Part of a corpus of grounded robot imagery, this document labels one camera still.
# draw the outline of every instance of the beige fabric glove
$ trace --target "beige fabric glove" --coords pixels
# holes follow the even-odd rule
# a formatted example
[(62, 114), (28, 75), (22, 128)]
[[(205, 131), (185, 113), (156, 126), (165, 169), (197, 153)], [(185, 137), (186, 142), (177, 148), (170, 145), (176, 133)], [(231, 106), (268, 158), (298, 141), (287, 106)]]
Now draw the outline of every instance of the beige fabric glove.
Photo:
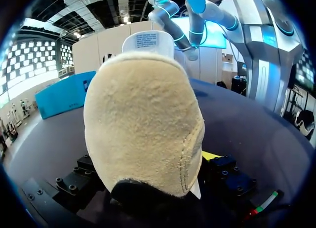
[(105, 62), (88, 88), (84, 124), (88, 152), (110, 192), (133, 179), (182, 197), (195, 183), (204, 121), (176, 61), (133, 52)]

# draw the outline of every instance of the blue box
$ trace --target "blue box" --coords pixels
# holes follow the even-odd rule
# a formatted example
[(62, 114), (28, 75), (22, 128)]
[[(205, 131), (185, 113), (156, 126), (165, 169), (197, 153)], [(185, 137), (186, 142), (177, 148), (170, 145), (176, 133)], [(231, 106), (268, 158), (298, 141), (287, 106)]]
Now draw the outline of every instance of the blue box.
[(92, 71), (72, 75), (38, 92), (35, 100), (42, 119), (82, 107), (95, 74)]

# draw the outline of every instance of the robotic arm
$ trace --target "robotic arm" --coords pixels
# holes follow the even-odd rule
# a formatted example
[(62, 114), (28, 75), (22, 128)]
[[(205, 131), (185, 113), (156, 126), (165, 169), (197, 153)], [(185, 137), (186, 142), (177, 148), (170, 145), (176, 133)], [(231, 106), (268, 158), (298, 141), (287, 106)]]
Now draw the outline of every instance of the robotic arm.
[(148, 2), (155, 8), (149, 13), (149, 19), (159, 24), (173, 37), (175, 44), (190, 61), (198, 59), (197, 49), (190, 44), (181, 28), (170, 20), (179, 11), (179, 6), (170, 0), (148, 0)]
[(208, 0), (186, 0), (190, 20), (189, 41), (180, 27), (170, 20), (179, 11), (179, 6), (175, 2), (170, 0), (148, 0), (148, 2), (155, 8), (149, 14), (149, 19), (171, 34), (176, 45), (191, 61), (198, 58), (196, 48), (201, 43), (206, 20), (218, 23), (229, 31), (235, 30), (238, 26), (238, 19), (216, 4)]

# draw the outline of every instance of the ceiling light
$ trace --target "ceiling light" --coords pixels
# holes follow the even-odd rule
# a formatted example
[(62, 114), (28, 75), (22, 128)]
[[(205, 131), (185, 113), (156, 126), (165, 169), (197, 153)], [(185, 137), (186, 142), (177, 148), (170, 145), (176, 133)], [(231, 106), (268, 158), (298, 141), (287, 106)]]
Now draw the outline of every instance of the ceiling light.
[(75, 32), (74, 35), (75, 35), (77, 38), (80, 38), (80, 37), (81, 37), (81, 35), (80, 35), (79, 33), (77, 33), (77, 32)]

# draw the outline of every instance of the white panel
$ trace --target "white panel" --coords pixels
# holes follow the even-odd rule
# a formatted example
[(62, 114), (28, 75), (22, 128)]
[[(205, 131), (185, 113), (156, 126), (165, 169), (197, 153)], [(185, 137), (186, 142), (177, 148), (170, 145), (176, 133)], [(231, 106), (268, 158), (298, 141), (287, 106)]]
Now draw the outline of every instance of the white panel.
[(124, 25), (110, 28), (97, 34), (100, 63), (103, 62), (103, 57), (107, 54), (117, 55), (122, 53), (122, 45), (125, 39), (130, 36), (130, 26), (131, 25)]
[(145, 21), (145, 22), (135, 22), (130, 24), (130, 34), (134, 34), (141, 31), (149, 31), (152, 29), (152, 22)]
[(218, 70), (218, 49), (201, 47), (200, 52), (200, 79), (202, 81), (216, 83), (221, 81), (221, 69)]
[(101, 62), (99, 60), (97, 34), (81, 39), (72, 47), (76, 74), (99, 69)]

